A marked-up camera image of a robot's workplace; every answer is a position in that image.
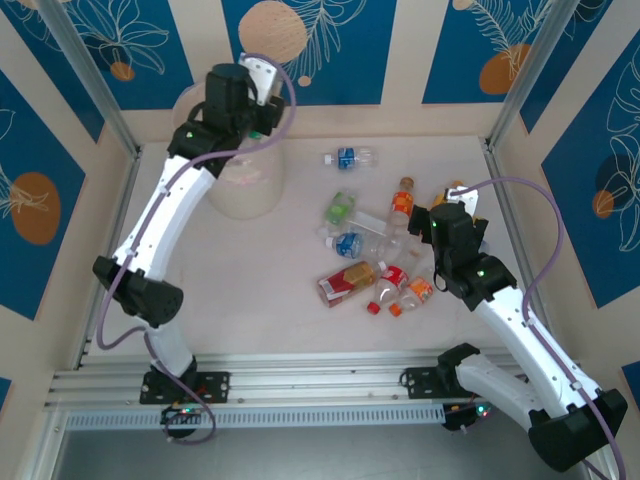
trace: blue backdrop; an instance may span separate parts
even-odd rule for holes
[[[82,86],[73,68],[59,51],[58,44],[44,26],[40,15],[17,0],[0,0],[0,9],[29,47],[42,68],[64,97],[91,138],[98,141],[104,119]]]
[[[458,10],[450,0],[422,103],[503,101],[506,91],[488,94],[480,88],[483,68],[506,45],[533,42],[538,24],[534,28],[533,23],[523,22],[529,25],[529,34],[518,33],[516,28],[519,19],[529,18],[525,17],[529,5],[535,15],[537,7],[544,3],[545,0],[479,0],[471,8]],[[494,43],[505,36],[511,41],[502,47]]]
[[[0,413],[2,413],[4,401],[9,394],[9,387],[11,387],[11,380],[0,377]]]
[[[542,164],[598,307],[640,285],[638,72],[640,33]]]
[[[168,0],[72,0],[65,8],[122,110],[172,108],[193,84]],[[130,65],[133,79],[118,80],[114,61]]]
[[[0,137],[0,166],[4,171],[0,177],[0,202],[6,205],[14,197],[12,182],[28,172],[48,177],[60,198],[60,220],[55,236],[46,245],[26,241],[18,234],[12,215],[3,218],[0,210],[0,304],[33,320],[84,182],[84,172],[2,72]]]
[[[238,58],[243,48],[238,34],[238,25],[243,16],[253,7],[255,0],[223,0],[224,14],[229,32],[229,40],[234,58]],[[312,39],[309,25],[316,25],[316,32],[320,38],[327,33],[328,42],[320,40],[312,56],[320,58],[321,69],[318,69],[310,85],[300,86],[298,79],[309,72],[298,70],[293,75],[296,85],[296,95],[300,105],[365,105],[379,104],[382,98],[382,87],[387,68],[387,57],[391,43],[391,30],[395,14],[395,0],[347,0],[341,2],[327,1],[327,16],[318,16],[312,0],[286,0],[285,4],[300,12],[307,19],[305,25]],[[343,25],[341,23],[352,14],[361,11],[353,19]],[[335,47],[335,39],[339,39],[340,51]]]
[[[122,110],[172,108],[193,83],[168,0],[71,0],[62,5]],[[37,11],[17,0],[0,0],[0,8],[96,139],[104,121]],[[112,68],[116,62],[126,71]]]
[[[528,132],[533,130],[542,112],[569,73],[573,63],[598,26],[612,0],[582,0],[547,60],[520,115]]]

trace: metal bracket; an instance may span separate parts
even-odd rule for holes
[[[400,385],[407,389],[411,400],[471,398],[464,388],[447,388],[438,378],[437,367],[407,368],[400,375]]]
[[[196,372],[188,382],[197,395],[206,403],[227,403],[229,395],[229,372]],[[141,405],[167,405],[173,403],[194,403],[195,400],[185,395],[170,379],[152,369],[145,373],[140,388]]]

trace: orange bottle cap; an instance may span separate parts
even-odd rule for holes
[[[400,306],[396,305],[395,303],[389,307],[389,311],[394,317],[399,317],[400,315],[402,315],[402,308],[400,308]]]

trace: white floor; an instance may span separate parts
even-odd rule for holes
[[[340,172],[320,154],[339,145],[373,145],[374,169]],[[146,205],[165,159],[166,144],[149,144],[133,192],[123,236]],[[358,191],[358,208],[384,216],[400,178],[415,179],[416,203],[429,206],[454,180],[473,184],[489,178],[476,137],[289,140],[284,195],[276,208],[255,220],[230,220],[206,200],[197,207],[178,242],[167,281],[180,286],[179,313],[195,353],[310,353],[448,348],[462,342],[501,346],[500,340],[451,294],[436,292],[427,305],[402,317],[365,305],[372,290],[328,309],[315,281],[345,265],[315,235],[327,203],[340,187]],[[477,214],[489,219],[485,239],[520,280],[509,235],[492,187],[480,194]],[[134,325],[112,304],[105,337]],[[95,343],[91,355],[145,354],[140,337],[110,352]]]

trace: wire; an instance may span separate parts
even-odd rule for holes
[[[245,58],[257,58],[259,60],[263,60],[265,62],[270,63],[278,71],[278,73],[282,77],[282,80],[287,86],[289,99],[290,99],[290,109],[289,109],[289,114],[287,115],[287,118],[285,119],[282,125],[282,128],[275,135],[273,135],[272,137],[269,137],[267,141],[265,141],[264,143],[259,143],[257,145],[252,145],[250,147],[242,148],[242,149],[206,153],[204,155],[200,155],[199,157],[194,158],[190,162],[184,164],[180,169],[178,169],[178,171],[173,175],[173,177],[171,177],[171,179],[169,179],[169,181],[165,185],[164,192],[161,192],[158,194],[154,202],[151,204],[151,208],[149,208],[147,215],[144,217],[142,224],[140,225],[140,229],[138,230],[138,233],[136,234],[135,238],[133,239],[133,242],[131,243],[131,249],[130,249],[131,253],[129,253],[126,256],[124,262],[122,263],[122,266],[120,267],[120,269],[118,270],[118,273],[113,279],[113,283],[111,284],[111,287],[109,287],[107,294],[102,300],[102,304],[100,306],[100,313],[98,316],[98,325],[96,327],[97,344],[98,344],[98,347],[100,347],[100,349],[102,350],[111,350],[117,347],[118,345],[120,345],[124,340],[129,338],[134,333],[144,332],[144,343],[147,347],[147,350],[149,350],[149,355],[151,355],[151,358],[153,359],[153,362],[155,363],[155,366],[158,368],[158,370],[160,370],[162,373],[167,375],[176,385],[178,385],[182,390],[184,390],[185,393],[190,395],[193,398],[193,400],[196,401],[196,403],[198,403],[200,406],[204,408],[207,415],[209,415],[212,422],[212,428],[211,428],[211,431],[205,437],[198,440],[174,441],[174,443],[178,445],[200,445],[206,441],[211,440],[211,438],[213,438],[213,435],[215,434],[215,430],[216,430],[216,421],[215,421],[215,416],[212,410],[209,408],[206,402],[202,400],[202,398],[196,395],[189,387],[187,387],[183,382],[181,382],[179,378],[173,375],[165,367],[165,365],[160,361],[160,359],[158,359],[158,355],[155,349],[153,348],[153,345],[151,344],[151,341],[149,340],[149,337],[144,327],[138,326],[138,327],[131,328],[130,330],[127,330],[125,333],[123,333],[120,337],[118,337],[114,342],[107,344],[104,342],[104,335],[103,335],[104,323],[105,323],[105,319],[107,318],[107,311],[109,310],[109,304],[111,303],[111,300],[113,299],[113,296],[118,286],[120,285],[120,282],[122,281],[122,278],[125,272],[127,271],[129,265],[131,264],[131,260],[135,256],[136,249],[140,245],[142,237],[147,231],[147,228],[149,227],[149,224],[151,223],[153,216],[158,211],[160,204],[168,195],[169,191],[171,190],[171,187],[175,185],[178,179],[189,169],[203,162],[206,162],[207,160],[213,160],[214,158],[233,157],[235,155],[246,155],[249,153],[255,153],[260,150],[265,150],[267,148],[270,148],[276,143],[280,142],[283,138],[286,137],[287,133],[289,133],[289,130],[293,125],[293,120],[295,118],[296,109],[297,109],[296,92],[293,87],[293,83],[291,82],[291,78],[289,78],[289,75],[287,75],[287,72],[284,70],[284,68],[282,68],[282,66],[279,63],[275,62],[274,60],[271,60],[266,55],[262,55],[259,53],[248,53],[248,54],[245,54]],[[169,436],[169,423],[170,422],[167,422],[167,424],[165,425],[164,432],[168,436],[168,438],[171,438]]]
[[[484,182],[480,182],[477,185],[469,187],[466,190],[461,190],[457,192],[452,191],[450,192],[450,195],[453,197],[457,197],[460,195],[464,195],[465,193],[472,192],[474,190],[479,190],[488,185],[493,185],[495,183],[502,183],[502,182],[519,183],[521,185],[526,185],[528,187],[533,188],[534,190],[537,190],[539,193],[541,193],[544,196],[544,198],[547,199],[547,201],[553,208],[553,212],[556,215],[556,221],[558,226],[558,239],[556,241],[556,248],[554,249],[553,254],[551,255],[551,258],[549,258],[549,261],[547,262],[547,264],[540,271],[540,273],[538,273],[538,275],[533,279],[533,282],[531,282],[531,285],[529,285],[529,287],[527,287],[527,289],[525,290],[524,297],[522,298],[522,315],[527,321],[526,323],[529,325],[529,328],[531,329],[531,333],[533,333],[533,335],[538,339],[538,341],[542,344],[545,350],[547,350],[549,355],[551,355],[551,357],[555,360],[555,362],[558,364],[562,372],[567,376],[569,381],[572,384],[576,383],[578,382],[578,379],[575,377],[571,369],[562,361],[560,356],[556,353],[556,351],[549,344],[546,338],[544,338],[544,336],[542,335],[540,330],[537,328],[537,326],[534,324],[530,324],[528,322],[529,321],[528,307],[529,307],[529,303],[531,303],[531,296],[533,295],[533,291],[537,288],[538,284],[549,273],[553,265],[558,260],[558,257],[560,256],[560,251],[562,250],[562,245],[564,243],[564,227],[562,222],[562,214],[560,213],[560,207],[558,207],[558,204],[554,200],[553,195],[551,195],[551,192],[548,192],[537,183],[534,183],[530,180],[526,180],[524,178],[498,177],[498,178],[492,178],[491,180],[485,180]],[[627,472],[624,465],[624,459],[622,458],[622,452],[620,451],[618,442],[616,442],[615,436],[611,432],[609,425],[607,425],[607,422],[602,416],[602,413],[600,413],[600,410],[598,410],[598,407],[596,406],[595,403],[593,403],[593,400],[591,400],[591,398],[589,397],[587,392],[584,390],[584,388],[579,388],[578,393],[580,394],[582,399],[585,401],[585,403],[589,405],[589,408],[591,409],[596,419],[598,420],[598,423],[600,424],[600,427],[602,428],[604,435],[607,438],[607,441],[609,442],[609,445],[611,445],[611,450],[613,452],[613,456],[616,459],[616,464],[618,466],[619,480],[626,480]],[[587,468],[589,468],[592,472],[594,472],[599,478],[602,478],[602,479],[607,478],[591,462],[588,462],[587,460],[583,460],[583,462],[584,462],[584,465],[586,465]]]

